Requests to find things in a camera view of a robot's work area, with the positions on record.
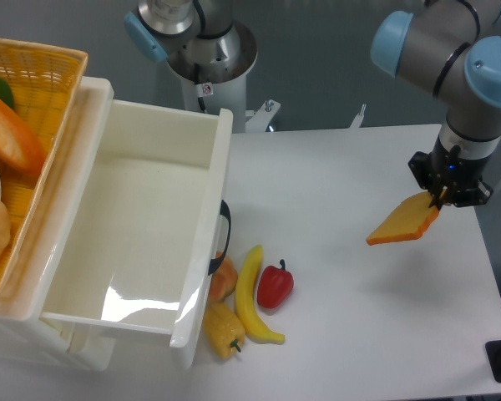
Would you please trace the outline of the left silver robot arm base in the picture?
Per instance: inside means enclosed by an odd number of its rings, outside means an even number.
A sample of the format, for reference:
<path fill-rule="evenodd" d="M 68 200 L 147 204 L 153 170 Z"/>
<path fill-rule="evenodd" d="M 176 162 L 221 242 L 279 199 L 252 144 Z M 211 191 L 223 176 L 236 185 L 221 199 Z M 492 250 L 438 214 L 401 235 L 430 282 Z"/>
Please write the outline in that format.
<path fill-rule="evenodd" d="M 124 27 L 147 59 L 195 84 L 238 78 L 257 59 L 256 39 L 234 18 L 232 1 L 139 1 Z"/>

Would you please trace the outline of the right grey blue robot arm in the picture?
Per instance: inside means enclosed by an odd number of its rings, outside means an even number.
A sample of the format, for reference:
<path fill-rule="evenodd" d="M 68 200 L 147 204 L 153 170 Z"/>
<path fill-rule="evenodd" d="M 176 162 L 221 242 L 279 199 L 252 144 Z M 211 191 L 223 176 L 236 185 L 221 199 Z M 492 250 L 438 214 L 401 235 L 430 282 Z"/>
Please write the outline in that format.
<path fill-rule="evenodd" d="M 372 62 L 448 106 L 430 153 L 409 168 L 432 206 L 479 206 L 492 188 L 483 170 L 501 139 L 501 1 L 427 1 L 417 16 L 390 14 L 371 46 Z"/>

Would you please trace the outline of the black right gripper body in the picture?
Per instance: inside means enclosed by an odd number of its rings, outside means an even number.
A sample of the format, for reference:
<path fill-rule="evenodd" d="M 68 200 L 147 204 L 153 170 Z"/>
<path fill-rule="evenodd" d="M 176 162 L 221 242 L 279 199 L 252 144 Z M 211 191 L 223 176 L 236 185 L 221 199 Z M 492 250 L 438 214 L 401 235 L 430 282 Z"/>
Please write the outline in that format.
<path fill-rule="evenodd" d="M 460 157 L 459 150 L 433 150 L 429 154 L 416 152 L 408 166 L 418 186 L 428 189 L 438 183 L 454 188 L 454 203 L 450 206 L 469 207 L 485 205 L 493 189 L 483 181 L 482 170 L 487 158 L 467 160 Z"/>

